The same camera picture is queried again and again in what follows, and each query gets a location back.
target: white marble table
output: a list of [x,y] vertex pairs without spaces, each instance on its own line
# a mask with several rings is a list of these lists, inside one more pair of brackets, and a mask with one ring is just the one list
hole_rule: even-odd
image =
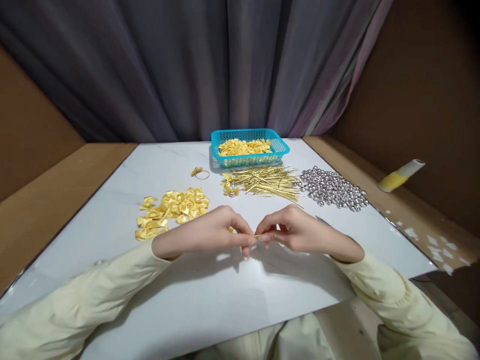
[[[303,140],[286,139],[283,157],[300,171],[332,168]],[[207,180],[190,177],[202,166]],[[262,218],[289,204],[281,197],[223,195],[222,169],[209,142],[139,145],[50,246],[0,300],[0,318],[57,288],[97,260],[139,243],[136,217],[144,196],[203,188],[210,209],[230,205],[255,230]],[[367,251],[407,278],[436,269],[428,258],[371,205],[355,213],[319,207],[308,197],[305,211],[355,238]],[[176,226],[174,219],[170,227]],[[260,245],[244,261],[239,249],[182,256],[141,291],[111,324],[101,326],[82,359],[169,359],[328,307],[354,296],[349,282],[326,256],[287,253]]]

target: bundle of gold pins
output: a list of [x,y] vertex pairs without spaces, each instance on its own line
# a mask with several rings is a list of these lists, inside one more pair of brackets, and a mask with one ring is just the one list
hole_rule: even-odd
[[247,170],[233,171],[224,174],[231,179],[232,186],[243,186],[241,189],[262,197],[281,196],[295,204],[299,204],[299,179],[293,175],[297,169],[288,170],[289,166],[254,166]]

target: forearm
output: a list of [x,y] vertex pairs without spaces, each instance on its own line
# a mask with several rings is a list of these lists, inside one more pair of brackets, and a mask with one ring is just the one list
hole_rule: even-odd
[[358,297],[380,317],[384,359],[477,359],[474,346],[414,284],[368,253],[352,264],[337,262]]
[[337,265],[358,297],[390,329],[411,336],[458,334],[452,322],[415,285],[368,253],[360,262]]
[[169,264],[147,242],[80,274],[0,325],[0,357],[73,358],[98,325],[114,320]]

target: pale yellow jacket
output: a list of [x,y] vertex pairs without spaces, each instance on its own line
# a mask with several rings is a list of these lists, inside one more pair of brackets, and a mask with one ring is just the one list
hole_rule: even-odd
[[[100,324],[169,266],[151,241],[73,278],[0,324],[0,359],[72,359]],[[369,254],[337,263],[358,297],[384,322],[383,359],[478,359],[473,345],[410,281]],[[189,359],[333,359],[313,314],[198,351]]]

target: teal basket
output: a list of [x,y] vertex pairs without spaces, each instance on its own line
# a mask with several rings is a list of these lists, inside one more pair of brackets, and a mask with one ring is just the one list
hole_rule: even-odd
[[[220,156],[219,145],[230,139],[270,140],[270,151],[264,154]],[[211,152],[222,168],[278,163],[282,156],[290,152],[288,145],[272,129],[217,130],[211,133]]]

